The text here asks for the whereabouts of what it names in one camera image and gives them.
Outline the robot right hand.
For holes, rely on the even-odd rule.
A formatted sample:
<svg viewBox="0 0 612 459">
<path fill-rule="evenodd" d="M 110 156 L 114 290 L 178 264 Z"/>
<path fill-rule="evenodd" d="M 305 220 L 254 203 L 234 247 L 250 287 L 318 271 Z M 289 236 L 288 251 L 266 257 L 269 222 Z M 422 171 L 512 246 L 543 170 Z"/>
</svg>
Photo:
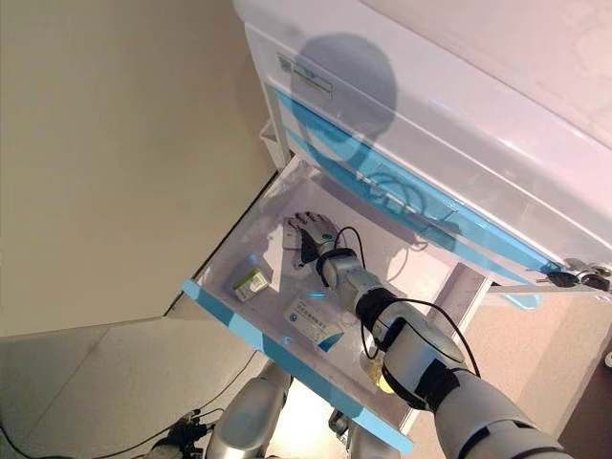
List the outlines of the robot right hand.
<svg viewBox="0 0 612 459">
<path fill-rule="evenodd" d="M 288 223 L 299 242 L 295 259 L 297 269 L 334 248 L 339 229 L 327 216 L 314 211 L 299 212 L 290 217 Z"/>
</svg>

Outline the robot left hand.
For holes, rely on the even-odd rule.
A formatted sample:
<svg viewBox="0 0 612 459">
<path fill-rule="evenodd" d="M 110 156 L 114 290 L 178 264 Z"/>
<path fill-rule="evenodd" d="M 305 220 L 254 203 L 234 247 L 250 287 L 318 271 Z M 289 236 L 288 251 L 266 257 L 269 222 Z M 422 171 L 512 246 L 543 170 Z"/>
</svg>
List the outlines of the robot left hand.
<svg viewBox="0 0 612 459">
<path fill-rule="evenodd" d="M 199 418 L 181 418 L 168 431 L 165 443 L 176 447 L 183 456 L 188 456 L 196 452 L 195 444 L 208 432 L 209 427 L 202 424 Z"/>
</svg>

